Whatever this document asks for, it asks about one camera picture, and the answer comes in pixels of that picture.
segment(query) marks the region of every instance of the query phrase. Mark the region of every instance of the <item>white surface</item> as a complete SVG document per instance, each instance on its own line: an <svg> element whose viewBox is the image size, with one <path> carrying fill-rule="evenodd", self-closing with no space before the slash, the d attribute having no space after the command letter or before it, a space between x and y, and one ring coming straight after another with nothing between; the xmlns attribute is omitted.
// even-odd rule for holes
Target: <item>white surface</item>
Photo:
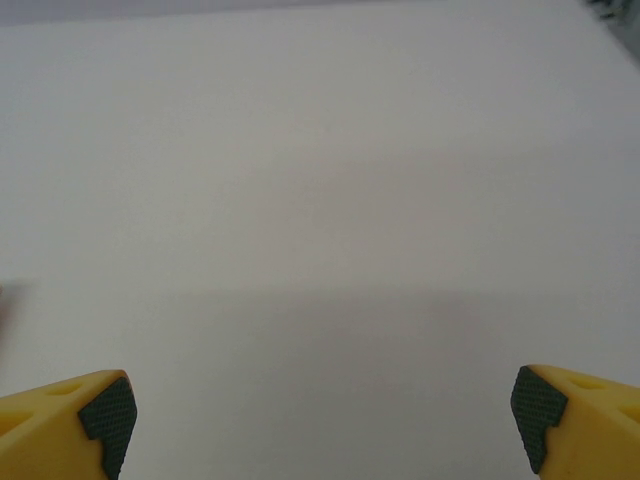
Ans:
<svg viewBox="0 0 640 480"><path fill-rule="evenodd" d="M122 478L530 478L640 383L640 76L573 2L0 29L0 393L124 367Z"/></svg>

